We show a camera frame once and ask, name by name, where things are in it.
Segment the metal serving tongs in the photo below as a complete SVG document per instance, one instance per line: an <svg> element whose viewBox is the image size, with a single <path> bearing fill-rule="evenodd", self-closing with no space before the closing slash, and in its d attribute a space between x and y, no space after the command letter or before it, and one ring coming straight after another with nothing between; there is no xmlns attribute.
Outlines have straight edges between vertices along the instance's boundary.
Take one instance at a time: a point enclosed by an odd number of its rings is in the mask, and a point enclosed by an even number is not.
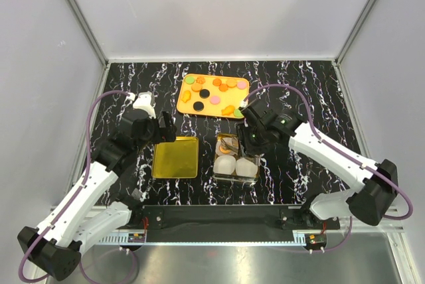
<svg viewBox="0 0 425 284"><path fill-rule="evenodd" d="M235 138L235 137L222 137L221 140L223 141L223 143L226 144L226 146L229 149L232 149L233 151L236 152L235 155L240 154L239 142L238 142L237 138Z"/></svg>

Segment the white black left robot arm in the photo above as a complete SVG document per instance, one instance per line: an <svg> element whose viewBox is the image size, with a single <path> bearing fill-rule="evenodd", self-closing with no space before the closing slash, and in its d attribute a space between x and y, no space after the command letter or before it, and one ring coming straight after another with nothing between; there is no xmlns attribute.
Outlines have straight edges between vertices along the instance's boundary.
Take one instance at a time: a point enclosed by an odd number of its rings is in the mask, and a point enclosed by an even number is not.
<svg viewBox="0 0 425 284"><path fill-rule="evenodd" d="M168 112L164 126L142 109L122 115L118 128L92 153L86 171L62 202L37 227L25 226L18 242L32 262L57 281L77 268L82 256L115 229L136 228L143 222L139 200L133 194L116 196L103 212L89 221L85 217L100 196L119 179L130 176L143 149L174 142L176 127Z"/></svg>

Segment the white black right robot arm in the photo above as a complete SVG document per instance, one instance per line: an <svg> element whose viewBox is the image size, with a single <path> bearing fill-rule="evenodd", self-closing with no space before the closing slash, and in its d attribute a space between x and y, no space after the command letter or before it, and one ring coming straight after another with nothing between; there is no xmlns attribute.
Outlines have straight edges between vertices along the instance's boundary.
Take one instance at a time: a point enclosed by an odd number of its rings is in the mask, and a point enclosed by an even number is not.
<svg viewBox="0 0 425 284"><path fill-rule="evenodd" d="M309 157L348 185L344 191L309 197L301 207L305 226L314 229L330 218L350 216L379 225L398 194L392 161L378 163L353 152L290 110L276 113L260 100L242 101L239 110L244 122L237 127L237 136L246 155L263 155L283 146Z"/></svg>

